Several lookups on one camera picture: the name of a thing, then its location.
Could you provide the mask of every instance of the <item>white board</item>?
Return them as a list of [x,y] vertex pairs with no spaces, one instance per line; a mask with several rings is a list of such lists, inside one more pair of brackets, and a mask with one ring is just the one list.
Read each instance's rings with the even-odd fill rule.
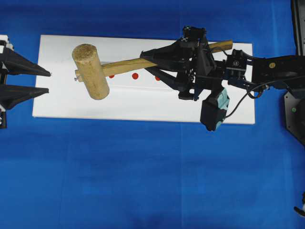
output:
[[[141,51],[172,44],[172,40],[126,39],[81,36],[42,35],[38,64],[50,71],[51,77],[37,77],[36,87],[49,88],[50,93],[34,99],[34,117],[91,118],[146,121],[200,122],[202,100],[210,91],[205,90],[198,101],[178,99],[178,91],[170,89],[144,69],[107,77],[110,94],[103,100],[89,97],[83,83],[75,81],[76,65],[73,49],[82,43],[95,45],[102,62],[115,62],[138,58]],[[234,43],[234,49],[242,49],[252,55],[252,45]],[[226,59],[223,53],[214,53],[216,60]],[[134,80],[133,73],[139,78]],[[251,80],[249,66],[246,79]],[[231,112],[245,90],[228,86]],[[246,98],[225,123],[254,124],[254,100]]]

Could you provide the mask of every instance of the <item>black cable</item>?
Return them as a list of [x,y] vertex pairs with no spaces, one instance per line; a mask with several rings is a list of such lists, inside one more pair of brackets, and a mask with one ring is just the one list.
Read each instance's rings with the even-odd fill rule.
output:
[[233,115],[233,113],[237,110],[237,108],[239,107],[240,103],[245,99],[245,97],[247,97],[248,94],[250,94],[253,90],[257,89],[257,88],[260,88],[266,84],[270,84],[270,83],[276,83],[276,82],[279,82],[279,81],[287,81],[287,80],[296,80],[296,79],[299,79],[299,78],[304,78],[305,76],[296,76],[296,77],[292,77],[292,78],[289,78],[289,79],[281,79],[281,80],[273,80],[273,81],[269,81],[269,82],[266,82],[266,83],[262,83],[258,86],[255,86],[254,88],[252,88],[250,91],[248,91],[242,98],[241,100],[238,102],[238,104],[236,105],[236,107],[234,108],[234,110],[227,116],[224,117],[224,119],[230,117],[231,115]]
[[212,53],[212,51],[213,51],[214,49],[220,49],[221,51],[223,51],[223,53],[224,53],[226,56],[228,56],[228,54],[225,52],[225,50],[223,50],[222,47],[219,47],[219,46],[213,47],[213,48],[211,49],[210,53]]
[[260,92],[258,93],[257,96],[253,96],[253,95],[251,95],[251,93],[250,93],[250,94],[248,94],[248,96],[249,96],[251,99],[258,99],[259,97],[262,96],[263,92],[264,92],[264,91],[260,91]]

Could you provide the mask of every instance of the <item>blue cloth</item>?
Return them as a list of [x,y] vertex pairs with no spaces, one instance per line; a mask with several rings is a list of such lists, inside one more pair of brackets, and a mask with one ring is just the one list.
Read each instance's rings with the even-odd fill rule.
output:
[[[33,62],[41,34],[177,39],[184,25],[205,27],[211,41],[252,43],[258,57],[295,53],[288,0],[0,4],[0,34]],[[35,76],[7,83],[34,86]],[[192,123],[33,118],[33,101],[19,104],[1,130],[0,228],[304,228],[293,206],[305,191],[305,152],[285,129],[284,93],[256,100],[255,125],[215,133]]]

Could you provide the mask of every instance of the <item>wooden cylinder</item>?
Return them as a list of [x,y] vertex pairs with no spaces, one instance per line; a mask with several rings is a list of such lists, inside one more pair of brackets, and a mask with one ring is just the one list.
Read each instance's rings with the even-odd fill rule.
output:
[[104,75],[96,47],[81,44],[72,52],[72,58],[92,99],[100,100],[109,94],[109,86]]

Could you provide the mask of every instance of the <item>metal bracket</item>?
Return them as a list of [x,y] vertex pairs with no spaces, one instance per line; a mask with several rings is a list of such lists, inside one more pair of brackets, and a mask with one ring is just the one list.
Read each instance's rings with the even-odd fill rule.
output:
[[301,99],[295,99],[289,92],[284,95],[285,101],[285,117],[286,128],[295,136],[303,145],[305,145],[305,138],[298,130],[299,123],[296,122],[296,107],[300,103]]

